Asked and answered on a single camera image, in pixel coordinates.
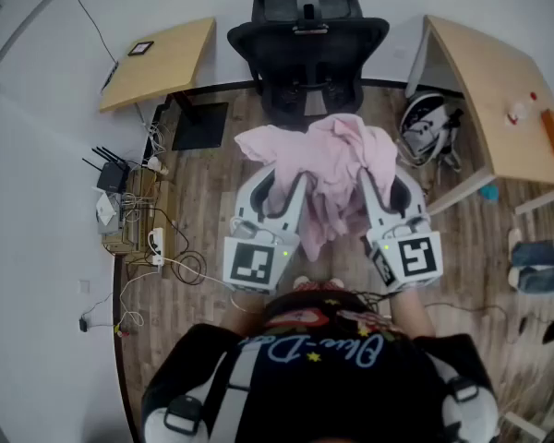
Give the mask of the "small white flat device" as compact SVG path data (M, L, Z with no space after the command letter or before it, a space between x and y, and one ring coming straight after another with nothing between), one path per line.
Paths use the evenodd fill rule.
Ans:
M113 220L119 220L120 196L116 193L104 192L96 203L96 215L98 221L104 225L109 225Z

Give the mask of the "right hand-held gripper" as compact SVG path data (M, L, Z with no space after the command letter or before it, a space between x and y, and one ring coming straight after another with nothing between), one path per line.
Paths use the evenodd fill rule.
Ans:
M410 174L396 174L387 206L367 169L358 173L370 228L367 257L388 293L430 285L443 274L440 233L430 227L420 184ZM396 225L396 218L407 220Z

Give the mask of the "black router with antennas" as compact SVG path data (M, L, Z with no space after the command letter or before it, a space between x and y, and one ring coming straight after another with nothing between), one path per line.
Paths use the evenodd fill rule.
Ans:
M106 193L124 193L130 172L128 162L105 147L92 148L91 151L104 160L102 167L99 167L87 159L82 159L100 173L96 187Z

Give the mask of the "person's right forearm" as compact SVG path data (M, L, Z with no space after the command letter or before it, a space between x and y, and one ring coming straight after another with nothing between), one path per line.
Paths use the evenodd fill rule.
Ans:
M390 308L392 322L409 338L436 336L432 320L416 288L395 294L390 299Z

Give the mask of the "person's left forearm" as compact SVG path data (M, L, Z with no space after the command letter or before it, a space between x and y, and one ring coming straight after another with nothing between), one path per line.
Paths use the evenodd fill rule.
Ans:
M241 337L254 334L260 326L265 302L265 296L261 294L232 292L220 327Z

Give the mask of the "black desk base plate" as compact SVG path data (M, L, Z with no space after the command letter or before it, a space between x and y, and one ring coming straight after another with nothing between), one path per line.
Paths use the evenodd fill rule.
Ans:
M181 109L172 150L215 149L223 143L228 102L193 105L183 91L172 94Z

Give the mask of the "small wooden desk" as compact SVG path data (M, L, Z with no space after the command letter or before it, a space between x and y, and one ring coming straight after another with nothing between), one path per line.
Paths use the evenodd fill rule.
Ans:
M118 110L194 87L199 63L215 32L214 18L192 20L142 39L142 55L126 55L102 91L99 111Z

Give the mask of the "black mesh office chair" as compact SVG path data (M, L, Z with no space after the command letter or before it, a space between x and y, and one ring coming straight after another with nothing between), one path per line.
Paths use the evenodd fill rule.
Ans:
M365 17L359 0L253 0L250 21L227 41L247 62L265 112L293 123L306 117L311 93L327 114L356 112L364 64L389 30L387 20Z

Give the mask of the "person's black printed shirt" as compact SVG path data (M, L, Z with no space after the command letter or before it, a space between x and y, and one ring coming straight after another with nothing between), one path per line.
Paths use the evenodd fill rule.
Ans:
M144 443L492 443L499 411L466 334L411 339L312 282L241 337L193 326L147 387Z

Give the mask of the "grey socket strip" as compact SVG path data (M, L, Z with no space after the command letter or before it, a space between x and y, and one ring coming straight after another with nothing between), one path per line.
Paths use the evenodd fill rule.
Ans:
M102 84L102 87L100 89L100 93L102 94L104 92L104 90L107 88L107 86L110 84L117 68L119 67L119 62L118 61L115 61L114 62L114 65L112 66L111 70L109 71L105 81L103 82Z

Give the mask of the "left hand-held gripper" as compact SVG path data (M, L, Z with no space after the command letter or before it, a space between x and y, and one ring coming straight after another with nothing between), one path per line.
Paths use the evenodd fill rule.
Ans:
M263 205L274 183L273 164L263 166L239 188L230 233L224 237L223 281L242 292L275 294L300 246L298 224L307 192L307 173L296 178L283 208Z

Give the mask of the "large wooden desk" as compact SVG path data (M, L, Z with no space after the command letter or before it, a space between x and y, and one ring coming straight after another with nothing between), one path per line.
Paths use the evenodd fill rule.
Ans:
M430 214L443 212L497 178L554 186L554 154L541 114L554 112L554 96L536 62L508 43L448 19L426 15L423 35L413 62L405 95L415 94L438 46L443 63L454 75L476 128L484 164L460 184L428 205ZM537 99L528 117L507 126L511 102L529 92ZM516 207L526 213L554 200L554 190Z

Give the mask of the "white power strip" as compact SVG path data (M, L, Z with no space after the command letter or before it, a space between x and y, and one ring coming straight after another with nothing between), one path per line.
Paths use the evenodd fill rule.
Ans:
M162 227L153 228L148 234L148 245L152 252L151 262L157 267L163 267L164 257L164 229Z

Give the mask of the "white red plastic packet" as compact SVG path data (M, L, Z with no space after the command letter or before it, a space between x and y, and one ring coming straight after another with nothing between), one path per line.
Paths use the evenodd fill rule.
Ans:
M531 91L521 100L511 102L505 114L506 125L517 126L520 122L523 122L534 108L536 99L536 93Z

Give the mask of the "pink garment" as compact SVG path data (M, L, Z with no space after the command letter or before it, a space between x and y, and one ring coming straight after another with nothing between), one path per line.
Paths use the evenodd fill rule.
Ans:
M310 261L337 237L369 228L365 200L358 191L361 169L372 176L381 203L390 205L396 144L384 129L366 125L357 115L329 115L310 124L305 133L259 126L237 135L235 142L251 161L275 168L262 203L266 214L280 212L297 176L308 175L298 234Z

